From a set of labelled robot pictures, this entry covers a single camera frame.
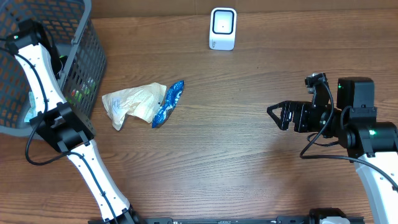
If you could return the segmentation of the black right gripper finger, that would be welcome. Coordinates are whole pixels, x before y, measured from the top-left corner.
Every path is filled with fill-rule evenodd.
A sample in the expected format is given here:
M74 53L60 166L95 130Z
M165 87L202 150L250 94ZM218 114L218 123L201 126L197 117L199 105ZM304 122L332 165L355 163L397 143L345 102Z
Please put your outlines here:
M271 108L284 108L284 107L295 107L298 104L298 101L282 101L280 103L277 103L275 105L272 105Z
M273 111L280 108L279 105L272 105L267 108L267 114L273 119L280 130L283 130L283 120L278 117Z

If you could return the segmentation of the blue snack packet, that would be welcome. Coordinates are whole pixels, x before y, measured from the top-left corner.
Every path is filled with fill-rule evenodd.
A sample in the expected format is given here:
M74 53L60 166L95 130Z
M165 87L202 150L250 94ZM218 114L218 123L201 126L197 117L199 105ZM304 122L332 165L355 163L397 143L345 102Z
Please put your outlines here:
M174 111L183 93L185 82L180 80L174 83L166 92L164 104L160 107L152 120L152 128L163 125Z

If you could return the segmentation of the beige paper snack bag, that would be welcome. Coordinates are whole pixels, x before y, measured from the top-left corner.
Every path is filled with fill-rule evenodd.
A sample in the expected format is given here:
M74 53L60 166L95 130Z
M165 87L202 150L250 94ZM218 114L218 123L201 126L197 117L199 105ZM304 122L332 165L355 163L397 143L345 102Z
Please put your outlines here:
M154 82L103 95L103 106L112 121L113 128L120 131L127 115L151 123L160 109L166 90L165 85Z

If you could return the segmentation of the green clear snack bag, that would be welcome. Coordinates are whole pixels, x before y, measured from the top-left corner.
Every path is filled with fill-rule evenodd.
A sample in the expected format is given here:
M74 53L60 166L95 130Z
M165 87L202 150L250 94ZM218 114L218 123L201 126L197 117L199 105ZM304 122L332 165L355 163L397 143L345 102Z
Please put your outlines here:
M77 105L77 103L89 105L96 90L94 79L89 78L87 81L83 81L82 79L71 80L71 84L68 84L68 82L69 80L67 80L67 84L65 85L67 91L65 99L74 105Z

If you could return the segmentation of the light teal snack packet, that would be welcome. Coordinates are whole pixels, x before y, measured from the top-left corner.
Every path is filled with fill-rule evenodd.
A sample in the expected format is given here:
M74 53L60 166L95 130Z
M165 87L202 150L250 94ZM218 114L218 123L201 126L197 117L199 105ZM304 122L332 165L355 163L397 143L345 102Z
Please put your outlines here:
M35 98L34 98L34 94L31 91L29 92L29 103L30 103L30 106L29 106L29 109L24 118L25 123L28 123L32 118L37 116L36 106L35 106Z

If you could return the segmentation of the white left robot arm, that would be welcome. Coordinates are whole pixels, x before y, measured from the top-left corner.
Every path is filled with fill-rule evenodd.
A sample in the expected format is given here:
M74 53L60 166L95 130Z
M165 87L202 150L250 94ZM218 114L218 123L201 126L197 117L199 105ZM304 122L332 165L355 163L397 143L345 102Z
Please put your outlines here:
M144 223L103 163L90 119L64 97L55 76L62 62L43 25L28 19L18 27L6 37L3 51L19 62L33 93L36 116L30 119L31 134L59 152L48 162L67 157L75 165L99 206L102 223Z

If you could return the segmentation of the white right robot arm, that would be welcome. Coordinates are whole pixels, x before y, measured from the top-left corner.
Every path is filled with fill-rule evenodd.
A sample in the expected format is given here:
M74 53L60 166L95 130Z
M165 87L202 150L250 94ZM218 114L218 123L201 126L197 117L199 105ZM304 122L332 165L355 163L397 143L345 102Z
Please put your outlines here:
M311 101L282 101L269 106L267 114L281 130L294 124L297 133L308 133L301 159L336 159L354 164L368 197L375 223L397 223L397 126L377 121L374 81L368 77L338 80L333 98L325 73L305 78ZM309 155L317 139L333 138L347 155Z

